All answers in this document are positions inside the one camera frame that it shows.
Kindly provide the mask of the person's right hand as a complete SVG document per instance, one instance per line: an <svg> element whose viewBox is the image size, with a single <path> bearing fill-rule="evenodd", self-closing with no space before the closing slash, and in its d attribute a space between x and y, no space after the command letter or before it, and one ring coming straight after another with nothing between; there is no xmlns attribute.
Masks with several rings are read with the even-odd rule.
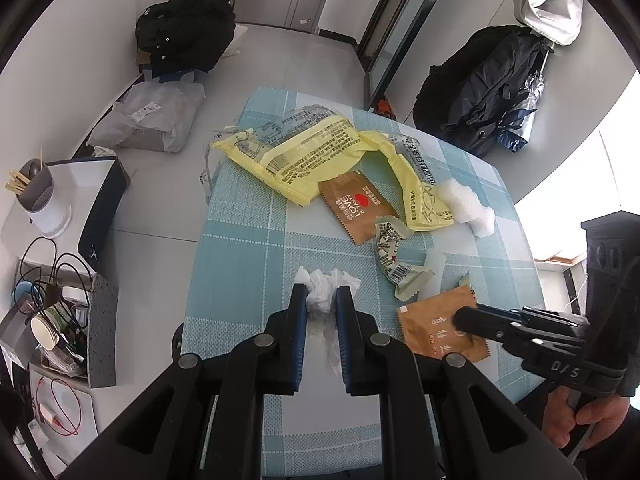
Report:
<svg viewBox="0 0 640 480"><path fill-rule="evenodd" d="M565 448L570 443L570 432L576 426L593 426L584 448L592 448L611 437L622 426L630 407L630 400L614 394L584 405L574 412L568 405L570 389L559 387L548 395L542 433L557 447Z"/></svg>

